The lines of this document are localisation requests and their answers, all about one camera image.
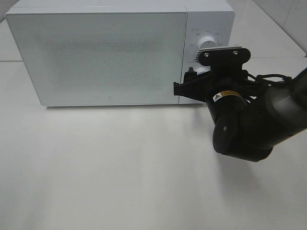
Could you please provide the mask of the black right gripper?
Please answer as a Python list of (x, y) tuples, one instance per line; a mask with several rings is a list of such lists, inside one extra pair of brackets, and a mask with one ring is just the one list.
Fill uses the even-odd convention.
[(259, 83), (241, 64), (212, 67), (199, 75), (189, 67), (183, 83), (173, 82), (173, 92), (207, 105), (247, 105), (259, 95)]

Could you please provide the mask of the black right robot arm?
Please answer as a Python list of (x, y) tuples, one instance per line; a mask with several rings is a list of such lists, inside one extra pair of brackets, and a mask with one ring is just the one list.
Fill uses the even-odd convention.
[(247, 161), (267, 158), (275, 145), (307, 128), (307, 72), (252, 76), (241, 65), (190, 68), (174, 95), (207, 104), (216, 152)]

